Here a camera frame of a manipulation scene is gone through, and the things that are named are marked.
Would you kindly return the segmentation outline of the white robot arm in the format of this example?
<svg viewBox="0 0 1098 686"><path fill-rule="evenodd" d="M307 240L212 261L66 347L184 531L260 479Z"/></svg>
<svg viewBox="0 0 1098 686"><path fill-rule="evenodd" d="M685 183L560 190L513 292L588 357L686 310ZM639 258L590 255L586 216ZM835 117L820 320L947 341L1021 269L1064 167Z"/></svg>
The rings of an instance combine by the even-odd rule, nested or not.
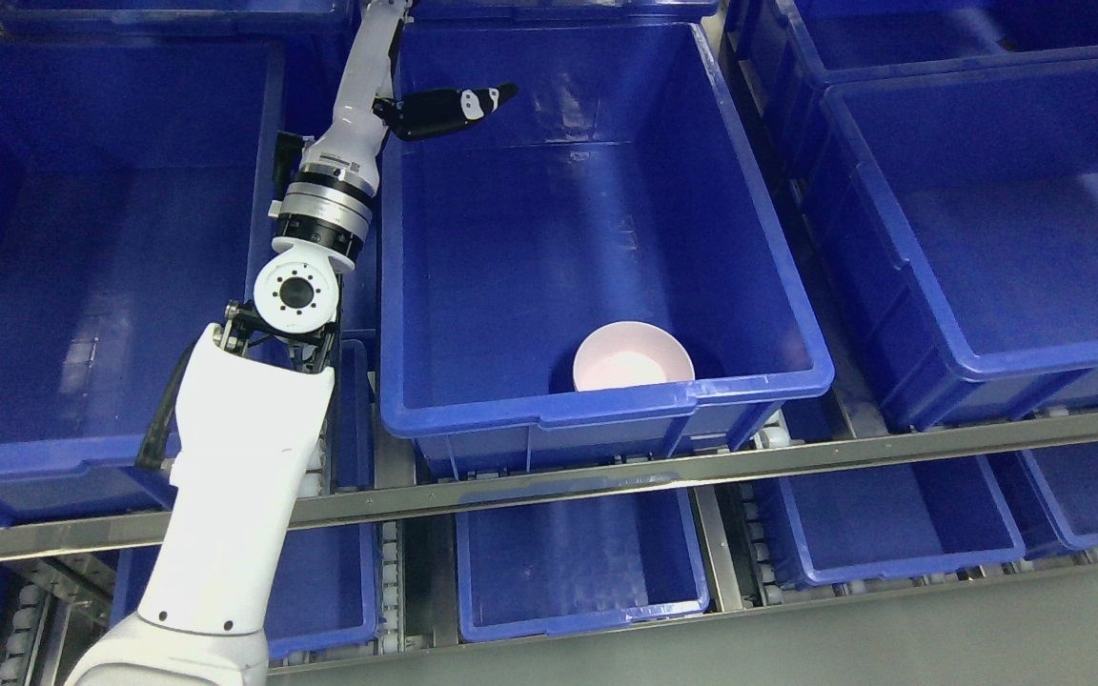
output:
<svg viewBox="0 0 1098 686"><path fill-rule="evenodd" d="M332 126L274 204L274 255L189 348L173 394L177 499L134 612L70 685L261 685L274 574L336 389L341 278L371 229L383 131Z"/></svg>

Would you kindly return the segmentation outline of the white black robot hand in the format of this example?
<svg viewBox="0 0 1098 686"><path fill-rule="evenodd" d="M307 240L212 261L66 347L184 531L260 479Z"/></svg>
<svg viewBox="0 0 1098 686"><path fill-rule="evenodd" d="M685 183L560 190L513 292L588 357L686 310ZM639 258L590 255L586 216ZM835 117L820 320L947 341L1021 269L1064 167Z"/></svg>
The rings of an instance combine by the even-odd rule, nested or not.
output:
<svg viewBox="0 0 1098 686"><path fill-rule="evenodd" d="M301 169L330 175L374 196L377 161L388 135L422 142L471 130L519 94L507 82L492 87L394 92L394 61L413 1L367 3L333 104L330 127L311 143Z"/></svg>

